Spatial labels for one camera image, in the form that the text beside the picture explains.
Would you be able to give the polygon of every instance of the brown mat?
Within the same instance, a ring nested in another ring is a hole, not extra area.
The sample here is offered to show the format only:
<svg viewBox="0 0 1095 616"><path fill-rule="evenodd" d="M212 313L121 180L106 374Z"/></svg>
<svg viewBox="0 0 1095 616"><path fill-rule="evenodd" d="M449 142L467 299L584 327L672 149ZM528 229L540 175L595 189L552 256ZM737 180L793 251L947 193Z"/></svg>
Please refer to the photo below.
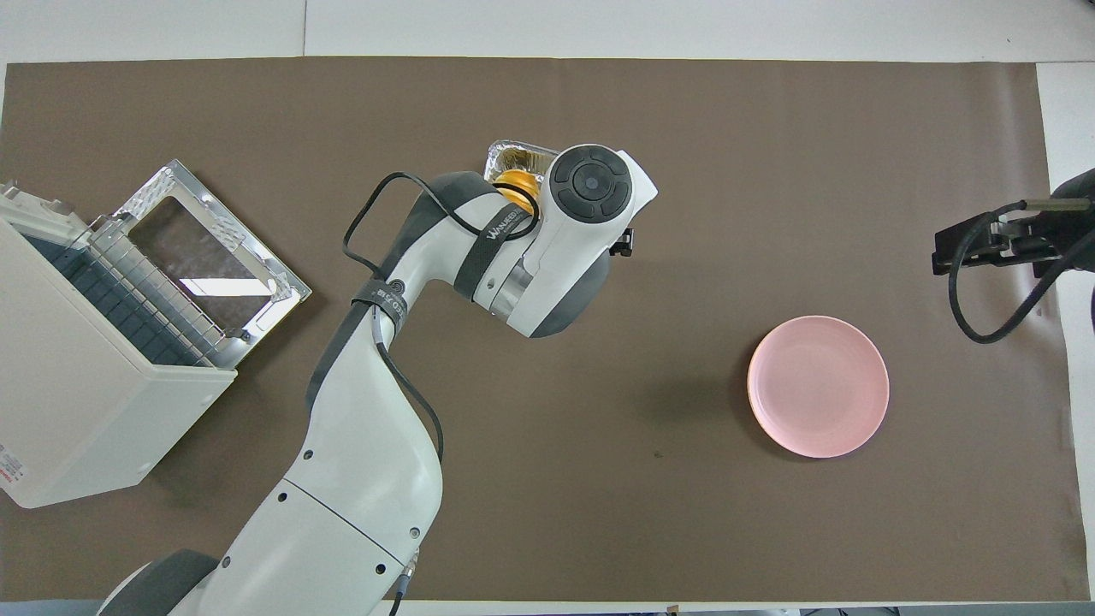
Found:
<svg viewBox="0 0 1095 616"><path fill-rule="evenodd" d="M9 68L0 177L90 219L178 158L315 295L141 486L0 498L2 596L103 596L176 548L221 554L303 438L366 275L338 251L357 207L389 171L482 168L497 138L624 148L661 195L561 336L441 286L415 307L394 355L449 448L415 597L1087 598L1053 305L980 347L929 264L934 231L1046 194L1033 66L436 58ZM367 219L369 254L413 194ZM970 272L977 323L1028 278ZM759 339L808 314L858 326L891 380L878 434L828 462L770 442L744 390Z"/></svg>

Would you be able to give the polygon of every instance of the black control pad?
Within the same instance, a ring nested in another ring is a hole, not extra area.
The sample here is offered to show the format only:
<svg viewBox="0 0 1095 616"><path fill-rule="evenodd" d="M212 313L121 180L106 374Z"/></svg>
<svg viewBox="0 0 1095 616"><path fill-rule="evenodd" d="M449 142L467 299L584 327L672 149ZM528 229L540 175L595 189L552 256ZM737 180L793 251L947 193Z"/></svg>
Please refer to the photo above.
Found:
<svg viewBox="0 0 1095 616"><path fill-rule="evenodd" d="M577 147L555 160L551 194L570 218L604 222L627 206L631 173L627 163L606 147Z"/></svg>

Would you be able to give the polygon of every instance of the white robotic arm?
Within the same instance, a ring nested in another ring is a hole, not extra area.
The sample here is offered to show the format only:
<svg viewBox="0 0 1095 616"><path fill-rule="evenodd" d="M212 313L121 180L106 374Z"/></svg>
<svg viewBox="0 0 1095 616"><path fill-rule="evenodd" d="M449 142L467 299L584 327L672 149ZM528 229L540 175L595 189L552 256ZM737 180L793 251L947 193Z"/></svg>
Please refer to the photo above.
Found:
<svg viewBox="0 0 1095 616"><path fill-rule="evenodd" d="M147 565L101 615L367 614L413 566L440 507L438 452L384 352L425 283L449 282L526 337L556 334L592 299L609 247L657 194L631 156L593 144L552 162L541 220L474 173L430 188L315 370L300 454L226 556L184 550Z"/></svg>

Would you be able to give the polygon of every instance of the wire rack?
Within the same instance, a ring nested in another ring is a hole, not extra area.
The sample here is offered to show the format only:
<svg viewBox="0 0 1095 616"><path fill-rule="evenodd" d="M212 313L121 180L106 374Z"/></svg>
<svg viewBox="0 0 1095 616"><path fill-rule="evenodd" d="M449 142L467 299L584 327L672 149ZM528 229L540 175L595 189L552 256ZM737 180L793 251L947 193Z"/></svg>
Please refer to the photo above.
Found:
<svg viewBox="0 0 1095 616"><path fill-rule="evenodd" d="M215 367L226 333L126 236L100 217L50 263L153 364Z"/></svg>

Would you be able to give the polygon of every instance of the warning label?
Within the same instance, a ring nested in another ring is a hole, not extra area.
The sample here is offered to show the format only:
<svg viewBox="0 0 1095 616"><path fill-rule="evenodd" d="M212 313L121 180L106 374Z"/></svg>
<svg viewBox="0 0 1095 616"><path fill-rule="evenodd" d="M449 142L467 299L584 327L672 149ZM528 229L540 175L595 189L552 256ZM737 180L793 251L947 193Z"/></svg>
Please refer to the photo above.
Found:
<svg viewBox="0 0 1095 616"><path fill-rule="evenodd" d="M24 477L26 477L26 467L19 462L11 450L0 443L0 479L8 484L18 484Z"/></svg>

